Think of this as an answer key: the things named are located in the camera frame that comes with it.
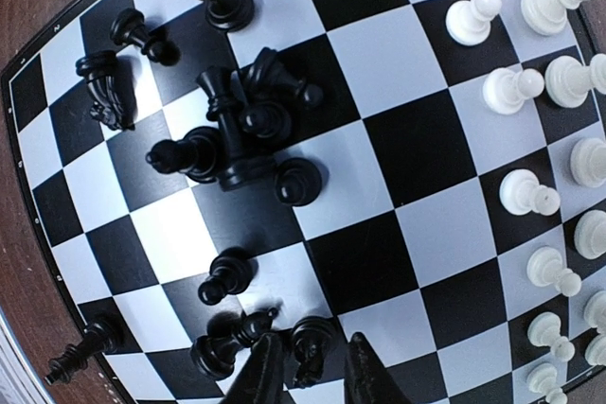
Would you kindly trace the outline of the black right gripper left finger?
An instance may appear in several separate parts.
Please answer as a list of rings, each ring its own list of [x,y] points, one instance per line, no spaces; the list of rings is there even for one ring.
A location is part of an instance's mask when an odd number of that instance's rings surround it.
[[[221,404],[275,404],[281,402],[284,382],[284,345],[279,334],[266,333],[251,354]]]

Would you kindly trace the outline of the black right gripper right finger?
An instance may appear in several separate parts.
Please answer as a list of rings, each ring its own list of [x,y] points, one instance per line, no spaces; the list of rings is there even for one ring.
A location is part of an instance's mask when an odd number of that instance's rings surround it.
[[[345,356],[346,403],[410,404],[362,332],[355,332]]]

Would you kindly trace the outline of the black bishop piece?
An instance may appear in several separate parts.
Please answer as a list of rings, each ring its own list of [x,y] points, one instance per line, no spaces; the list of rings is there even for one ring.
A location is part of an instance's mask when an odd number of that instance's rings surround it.
[[[229,378],[233,372],[237,354],[251,348],[260,337],[269,333],[277,317],[277,307],[269,307],[250,315],[243,313],[222,337],[204,335],[198,337],[190,348],[194,366],[213,380]]]

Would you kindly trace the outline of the black knight piece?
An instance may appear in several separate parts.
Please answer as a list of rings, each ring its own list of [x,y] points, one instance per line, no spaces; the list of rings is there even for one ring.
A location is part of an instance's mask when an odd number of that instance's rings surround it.
[[[295,388],[309,388],[323,376],[327,354],[335,345],[336,329],[330,319],[308,316],[298,321],[291,333],[291,344],[298,362]]]

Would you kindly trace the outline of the black pawn piece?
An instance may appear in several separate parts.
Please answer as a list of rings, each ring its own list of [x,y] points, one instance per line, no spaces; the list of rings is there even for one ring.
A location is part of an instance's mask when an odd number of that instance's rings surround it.
[[[205,305],[218,305],[225,296],[246,291],[255,273],[256,266],[246,250],[225,249],[211,262],[209,275],[198,288],[198,297]]]

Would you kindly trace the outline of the black king piece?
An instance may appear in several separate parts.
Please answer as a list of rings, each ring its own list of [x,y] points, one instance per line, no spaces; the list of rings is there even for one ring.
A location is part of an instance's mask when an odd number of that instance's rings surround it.
[[[114,353],[123,343],[124,330],[116,318],[107,314],[93,318],[84,328],[80,343],[69,343],[59,357],[48,362],[50,370],[45,383],[69,383],[78,371],[88,367],[91,357]]]

